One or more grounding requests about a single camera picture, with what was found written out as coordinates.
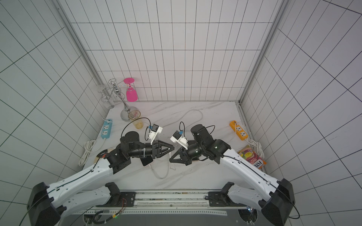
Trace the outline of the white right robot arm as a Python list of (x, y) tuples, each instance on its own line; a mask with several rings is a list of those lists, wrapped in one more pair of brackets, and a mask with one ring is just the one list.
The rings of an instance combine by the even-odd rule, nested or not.
[(242, 158), (226, 142), (213, 139), (207, 128), (201, 124), (191, 128), (192, 144), (181, 147), (169, 159), (171, 163), (192, 164), (193, 159), (205, 156), (240, 176), (251, 186), (240, 187), (227, 183), (220, 191), (223, 199), (234, 204), (244, 204), (261, 211), (263, 216), (275, 226), (283, 226), (295, 208), (293, 185), (286, 179), (276, 178), (262, 172)]

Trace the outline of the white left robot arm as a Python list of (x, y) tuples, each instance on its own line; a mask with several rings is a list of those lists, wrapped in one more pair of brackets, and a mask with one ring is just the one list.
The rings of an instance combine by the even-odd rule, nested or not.
[(98, 189), (83, 192), (85, 188), (101, 179), (111, 177), (131, 164), (132, 158), (150, 163), (174, 150), (172, 144), (161, 140), (140, 142), (139, 134), (130, 131), (120, 138), (112, 151), (105, 151), (95, 164), (50, 185), (41, 182), (32, 189), (27, 204), (26, 216), (32, 226), (54, 226), (62, 217), (95, 206), (132, 206), (134, 192), (123, 193), (114, 182)]

